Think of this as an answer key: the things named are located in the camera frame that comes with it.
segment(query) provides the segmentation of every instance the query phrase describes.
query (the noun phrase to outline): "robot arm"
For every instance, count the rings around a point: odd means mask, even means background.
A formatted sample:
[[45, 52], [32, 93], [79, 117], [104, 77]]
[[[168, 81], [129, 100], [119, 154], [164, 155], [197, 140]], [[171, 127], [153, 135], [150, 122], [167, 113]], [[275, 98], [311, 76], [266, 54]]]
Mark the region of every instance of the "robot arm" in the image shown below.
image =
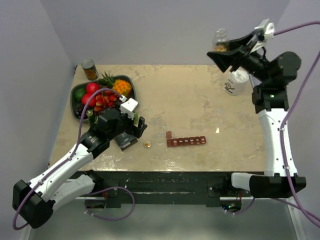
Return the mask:
[[[296, 192], [306, 187], [306, 178], [298, 176], [292, 158], [288, 125], [286, 124], [284, 129], [280, 127], [289, 109], [287, 85], [297, 78], [301, 60], [290, 51], [282, 53], [272, 61], [267, 60], [264, 46], [268, 39], [274, 37], [274, 31], [274, 24], [266, 19], [247, 36], [230, 40], [228, 51], [207, 53], [222, 72], [229, 67], [231, 72], [242, 67], [261, 81], [261, 84], [253, 88], [252, 103], [264, 134], [265, 175], [244, 172], [231, 175], [231, 185], [234, 188], [247, 190], [255, 198], [291, 197], [286, 169], [289, 169]], [[257, 53], [261, 48], [264, 50], [263, 55]], [[284, 131], [288, 167], [284, 166], [280, 131]]]
[[[107, 109], [98, 117], [97, 123], [81, 136], [78, 146], [75, 144], [51, 168], [28, 183], [20, 180], [14, 185], [12, 205], [17, 210], [27, 194], [37, 184], [40, 184], [24, 203], [19, 213], [32, 228], [42, 226], [62, 205], [100, 188], [103, 179], [93, 171], [88, 171], [77, 179], [69, 178], [78, 169], [104, 152], [110, 146], [110, 141], [116, 136], [123, 132], [136, 138], [142, 136], [147, 125], [143, 117], [139, 118], [138, 126], [134, 125], [134, 110], [137, 105], [138, 102], [130, 98], [117, 108]], [[75, 154], [69, 157], [76, 146]], [[42, 181], [44, 176], [54, 168], [56, 170]]]

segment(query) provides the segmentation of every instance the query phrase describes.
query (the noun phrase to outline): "beige countertop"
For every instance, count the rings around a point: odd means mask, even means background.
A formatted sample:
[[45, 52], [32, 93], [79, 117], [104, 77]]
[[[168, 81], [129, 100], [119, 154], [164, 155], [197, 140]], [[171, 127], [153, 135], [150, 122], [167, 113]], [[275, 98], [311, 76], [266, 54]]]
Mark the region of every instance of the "beige countertop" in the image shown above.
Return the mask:
[[[261, 126], [251, 102], [251, 86], [230, 96], [223, 91], [227, 73], [215, 65], [97, 65], [99, 73], [127, 75], [137, 92], [140, 116], [148, 128], [138, 143], [123, 152], [111, 142], [86, 171], [263, 171], [265, 148]], [[77, 67], [72, 87], [88, 82]], [[79, 121], [66, 103], [50, 165], [76, 143]], [[172, 137], [205, 136], [198, 146], [168, 148]], [[149, 140], [152, 146], [145, 148]]]

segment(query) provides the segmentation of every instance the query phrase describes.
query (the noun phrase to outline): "clear container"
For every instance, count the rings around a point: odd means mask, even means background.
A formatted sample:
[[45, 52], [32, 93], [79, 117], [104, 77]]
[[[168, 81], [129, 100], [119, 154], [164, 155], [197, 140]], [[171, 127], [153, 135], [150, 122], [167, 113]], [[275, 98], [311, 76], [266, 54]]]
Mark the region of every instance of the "clear container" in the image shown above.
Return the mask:
[[227, 42], [228, 32], [224, 28], [220, 28], [214, 33], [213, 38], [213, 51], [215, 52], [226, 52], [229, 49], [229, 43]]

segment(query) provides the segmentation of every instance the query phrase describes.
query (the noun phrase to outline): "lime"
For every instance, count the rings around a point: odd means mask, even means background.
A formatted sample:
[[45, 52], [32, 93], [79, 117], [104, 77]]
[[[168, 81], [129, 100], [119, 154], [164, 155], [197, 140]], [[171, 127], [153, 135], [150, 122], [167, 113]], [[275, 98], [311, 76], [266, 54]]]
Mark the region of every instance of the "lime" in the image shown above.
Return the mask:
[[133, 124], [138, 125], [138, 123], [139, 123], [139, 114], [135, 112], [133, 115]]
[[86, 90], [84, 88], [79, 88], [75, 91], [74, 93], [74, 99], [80, 103], [81, 102], [81, 99], [82, 97], [86, 94]]

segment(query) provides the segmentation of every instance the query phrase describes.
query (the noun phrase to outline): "can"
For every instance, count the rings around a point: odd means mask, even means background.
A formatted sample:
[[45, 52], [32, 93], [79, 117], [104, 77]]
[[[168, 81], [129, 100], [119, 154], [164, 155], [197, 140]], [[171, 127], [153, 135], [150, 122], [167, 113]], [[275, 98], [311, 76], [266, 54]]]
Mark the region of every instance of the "can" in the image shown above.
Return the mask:
[[87, 79], [96, 80], [99, 77], [99, 73], [96, 69], [96, 66], [93, 60], [91, 59], [84, 60], [81, 63], [81, 67], [83, 68], [83, 71]]
[[91, 126], [94, 126], [96, 123], [97, 123], [97, 121], [98, 121], [98, 117], [96, 116], [96, 115], [94, 115], [94, 111], [92, 111], [92, 110], [87, 110], [86, 112], [85, 112], [85, 114], [88, 116], [88, 118], [89, 118], [89, 125], [90, 125], [90, 127]]

